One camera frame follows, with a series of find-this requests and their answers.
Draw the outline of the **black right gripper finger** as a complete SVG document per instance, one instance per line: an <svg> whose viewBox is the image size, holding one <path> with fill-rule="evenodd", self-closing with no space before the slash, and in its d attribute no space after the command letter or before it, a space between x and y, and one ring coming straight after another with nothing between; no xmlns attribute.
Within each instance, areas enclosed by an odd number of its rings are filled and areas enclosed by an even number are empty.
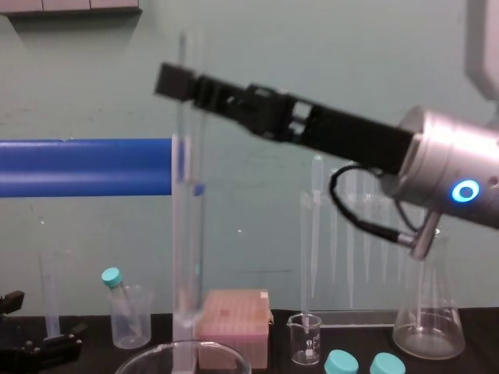
<svg viewBox="0 0 499 374"><path fill-rule="evenodd" d="M155 93L221 117L249 117L249 86L230 83L192 69L162 63Z"/></svg>

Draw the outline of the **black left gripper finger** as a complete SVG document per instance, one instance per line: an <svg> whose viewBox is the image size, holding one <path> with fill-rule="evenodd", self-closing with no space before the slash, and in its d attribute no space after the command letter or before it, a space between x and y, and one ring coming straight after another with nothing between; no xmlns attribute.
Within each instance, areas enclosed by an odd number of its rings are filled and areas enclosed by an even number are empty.
<svg viewBox="0 0 499 374"><path fill-rule="evenodd" d="M13 291L5 294L0 300L1 322L6 320L6 316L21 310L25 293L23 291Z"/></svg>
<svg viewBox="0 0 499 374"><path fill-rule="evenodd" d="M84 324L67 334L35 340L15 323L1 323L1 373L39 373L77 361L83 347Z"/></svg>

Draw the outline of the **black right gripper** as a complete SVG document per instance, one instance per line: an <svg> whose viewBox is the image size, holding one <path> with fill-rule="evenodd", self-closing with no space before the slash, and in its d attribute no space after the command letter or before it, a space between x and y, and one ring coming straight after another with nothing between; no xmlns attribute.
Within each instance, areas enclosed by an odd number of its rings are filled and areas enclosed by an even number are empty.
<svg viewBox="0 0 499 374"><path fill-rule="evenodd" d="M193 102L265 139L300 145L396 175L414 133L261 86L246 89L249 102ZM253 114L258 119L252 122Z"/></svg>

